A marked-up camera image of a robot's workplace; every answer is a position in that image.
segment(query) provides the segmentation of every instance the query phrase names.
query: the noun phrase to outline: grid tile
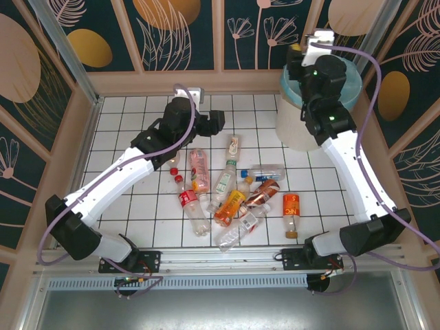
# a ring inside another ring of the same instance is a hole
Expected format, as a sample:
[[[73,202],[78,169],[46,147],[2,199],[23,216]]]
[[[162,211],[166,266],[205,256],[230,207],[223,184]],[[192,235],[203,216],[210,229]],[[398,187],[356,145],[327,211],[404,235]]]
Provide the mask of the grid tile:
[[[157,198],[155,195],[133,195],[130,205],[130,220],[154,219]]]
[[[255,127],[255,112],[238,111],[234,112],[234,128],[252,129]]]
[[[262,164],[282,164],[284,166],[283,148],[260,149]]]
[[[274,129],[276,127],[276,111],[257,111],[256,124],[262,129]]]
[[[143,113],[124,113],[122,115],[121,131],[140,131],[142,129]]]
[[[121,113],[102,113],[99,117],[97,131],[117,131],[121,123]]]
[[[340,190],[334,168],[313,168],[311,170],[316,190]]]
[[[287,170],[291,191],[315,190],[310,168],[293,168]]]
[[[145,112],[146,96],[131,96],[126,98],[124,112]]]
[[[118,132],[96,132],[92,150],[105,151],[115,150]]]
[[[318,191],[321,215],[346,215],[344,200],[340,191]]]
[[[233,95],[232,105],[234,106],[234,111],[253,111],[254,106],[254,96],[253,95]]]
[[[138,248],[153,247],[154,221],[129,221],[126,236]]]
[[[147,129],[162,116],[171,99],[167,96],[107,98],[96,128],[83,184],[116,161],[141,129]],[[211,185],[214,185],[225,168],[225,147],[232,134],[241,137],[238,182],[243,180],[240,170],[253,165],[284,164],[287,168],[286,179],[278,182],[280,192],[268,201],[272,209],[267,219],[244,238],[241,245],[301,244],[304,239],[323,230],[337,230],[349,221],[355,222],[341,177],[324,151],[319,148],[308,153],[298,152],[283,147],[279,141],[275,132],[275,110],[280,99],[279,94],[205,96],[200,112],[207,114],[211,109],[225,111],[224,130],[212,138],[196,137],[187,150],[180,151],[177,167],[187,184],[190,183],[188,153],[194,148],[201,148],[208,156]],[[251,191],[260,184],[254,182]],[[211,234],[196,237],[180,206],[176,190],[169,167],[164,165],[114,201],[103,213],[100,228],[114,234],[126,234],[140,248],[214,247],[213,241],[224,228],[211,220]],[[301,218],[296,224],[298,240],[285,238],[282,199],[283,193],[288,191],[296,191],[300,195]]]
[[[275,95],[254,95],[255,110],[276,110]]]
[[[121,113],[124,108],[125,98],[105,98],[102,113]]]
[[[157,220],[153,246],[181,247],[182,246],[182,223],[183,220]]]

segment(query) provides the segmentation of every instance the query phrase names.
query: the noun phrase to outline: bottle label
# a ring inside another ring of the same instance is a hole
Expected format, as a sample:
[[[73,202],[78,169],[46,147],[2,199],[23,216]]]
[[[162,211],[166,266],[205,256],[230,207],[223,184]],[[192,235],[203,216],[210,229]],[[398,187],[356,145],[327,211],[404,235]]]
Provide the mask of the bottle label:
[[[179,195],[179,200],[180,200],[180,205],[184,207],[186,204],[192,201],[196,201],[197,196],[193,190],[187,190]]]
[[[239,151],[239,139],[235,136],[231,137],[231,144],[229,145],[229,153],[236,155]]]
[[[226,190],[226,187],[228,186],[230,178],[231,174],[224,173],[219,183],[217,184],[217,187],[215,187],[215,191],[217,191],[217,193],[219,194],[223,194]]]
[[[253,231],[256,227],[256,224],[259,222],[251,213],[247,213],[245,216],[241,217],[240,221],[248,232]]]
[[[283,215],[300,215],[300,197],[297,194],[283,196]]]

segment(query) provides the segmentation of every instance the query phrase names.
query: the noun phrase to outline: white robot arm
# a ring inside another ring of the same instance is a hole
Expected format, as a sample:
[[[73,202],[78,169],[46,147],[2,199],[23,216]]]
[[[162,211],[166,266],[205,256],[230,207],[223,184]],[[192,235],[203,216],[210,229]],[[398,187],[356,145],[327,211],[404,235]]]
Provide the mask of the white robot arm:
[[[181,139],[188,129],[191,112],[186,92],[178,89],[175,98],[167,104],[164,117],[157,119],[147,130],[141,132],[131,142],[131,147],[107,170],[66,198],[60,199],[54,195],[47,200],[45,209],[48,225],[63,210],[78,201],[51,231],[52,236],[73,259],[81,260],[89,255],[96,255],[122,263],[128,270],[137,262],[139,250],[128,238],[121,234],[116,236],[102,233],[94,225],[104,210],[126,189],[173,159],[177,151],[191,143],[196,135],[216,135],[223,129],[224,113],[211,111],[209,117],[201,115],[198,108],[203,100],[203,90],[198,88],[189,91],[195,102],[196,114],[191,132],[180,146],[149,159],[140,157],[130,164],[121,165],[134,157],[164,150]],[[115,168],[118,170],[104,180],[104,176]],[[80,198],[88,188],[95,185],[86,197]]]
[[[330,49],[314,46],[314,43],[333,45],[333,31],[317,30],[313,36],[308,37],[306,54],[302,54],[298,46],[289,48],[289,78],[299,82],[302,95],[301,120],[334,163],[349,194],[356,219],[352,225],[305,240],[305,255],[313,263],[314,259],[331,254],[349,253],[358,256],[392,243],[404,226],[377,202],[358,165],[355,153],[358,138],[356,125],[339,101],[347,67],[338,57],[330,55]],[[396,209],[380,185],[362,148],[360,157],[384,203],[409,223],[409,212],[407,209]]]

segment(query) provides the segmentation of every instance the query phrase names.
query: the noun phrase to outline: orange bottle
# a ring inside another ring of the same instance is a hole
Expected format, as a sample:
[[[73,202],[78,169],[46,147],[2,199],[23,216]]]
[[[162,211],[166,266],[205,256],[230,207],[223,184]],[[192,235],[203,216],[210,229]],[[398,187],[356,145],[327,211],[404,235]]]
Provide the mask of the orange bottle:
[[[215,212],[215,222],[223,227],[228,227],[232,222],[232,218],[238,212],[241,203],[243,203],[245,199],[245,195],[238,190],[233,190],[226,203],[222,205],[220,210]]]

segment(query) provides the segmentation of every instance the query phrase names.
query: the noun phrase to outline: trash bin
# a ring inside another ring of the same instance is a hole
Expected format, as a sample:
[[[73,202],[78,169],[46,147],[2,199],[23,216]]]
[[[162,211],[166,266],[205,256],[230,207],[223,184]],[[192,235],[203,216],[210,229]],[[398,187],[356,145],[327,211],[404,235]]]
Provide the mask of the trash bin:
[[[362,79],[356,65],[340,58],[346,64],[346,82],[341,91],[340,101],[346,109],[352,110],[362,90]],[[276,118],[276,134],[283,144],[297,151],[311,151],[318,148],[315,138],[310,135],[305,123],[300,119],[301,92],[298,81],[289,80],[286,66],[281,74],[280,104]]]

